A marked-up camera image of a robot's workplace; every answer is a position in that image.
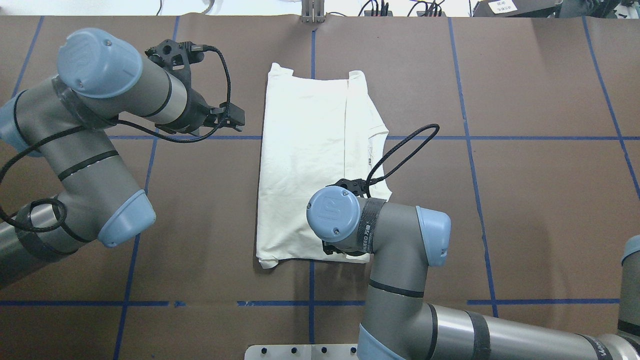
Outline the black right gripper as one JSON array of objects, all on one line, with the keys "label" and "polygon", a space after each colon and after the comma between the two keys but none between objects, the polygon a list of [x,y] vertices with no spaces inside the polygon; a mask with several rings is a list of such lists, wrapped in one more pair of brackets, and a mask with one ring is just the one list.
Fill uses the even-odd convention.
[{"label": "black right gripper", "polygon": [[322,250],[325,255],[345,255],[352,257],[359,257],[368,254],[368,244],[357,243],[355,247],[340,248],[334,243],[322,241]]}]

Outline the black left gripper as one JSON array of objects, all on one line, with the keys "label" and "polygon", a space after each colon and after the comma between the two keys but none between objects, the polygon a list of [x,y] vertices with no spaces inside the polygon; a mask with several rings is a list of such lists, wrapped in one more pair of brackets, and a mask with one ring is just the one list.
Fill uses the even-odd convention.
[{"label": "black left gripper", "polygon": [[223,102],[218,107],[210,106],[198,92],[188,92],[185,109],[174,121],[174,131],[199,134],[202,126],[242,132],[246,126],[245,111],[231,102]]}]

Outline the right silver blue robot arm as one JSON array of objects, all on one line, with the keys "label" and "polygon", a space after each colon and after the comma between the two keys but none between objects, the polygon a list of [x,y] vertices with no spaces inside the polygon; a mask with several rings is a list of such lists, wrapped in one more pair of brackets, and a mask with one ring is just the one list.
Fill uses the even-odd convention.
[{"label": "right silver blue robot arm", "polygon": [[361,360],[637,360],[639,237],[625,244],[616,333],[590,336],[425,301],[430,267],[445,264],[451,219],[438,210],[361,198],[327,186],[306,206],[330,251],[372,255],[359,324]]}]

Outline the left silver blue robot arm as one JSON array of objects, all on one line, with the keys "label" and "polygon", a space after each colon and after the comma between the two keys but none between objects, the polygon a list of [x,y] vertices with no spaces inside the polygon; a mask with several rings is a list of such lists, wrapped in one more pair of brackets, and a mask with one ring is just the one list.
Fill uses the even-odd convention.
[{"label": "left silver blue robot arm", "polygon": [[1,108],[1,139],[17,154],[42,157],[63,187],[14,214],[1,211],[1,287],[98,240],[115,248],[150,228],[156,213],[105,130],[130,126],[189,144],[231,128],[245,112],[231,102],[219,48],[165,39],[140,54],[99,28],[69,34],[57,73]]}]

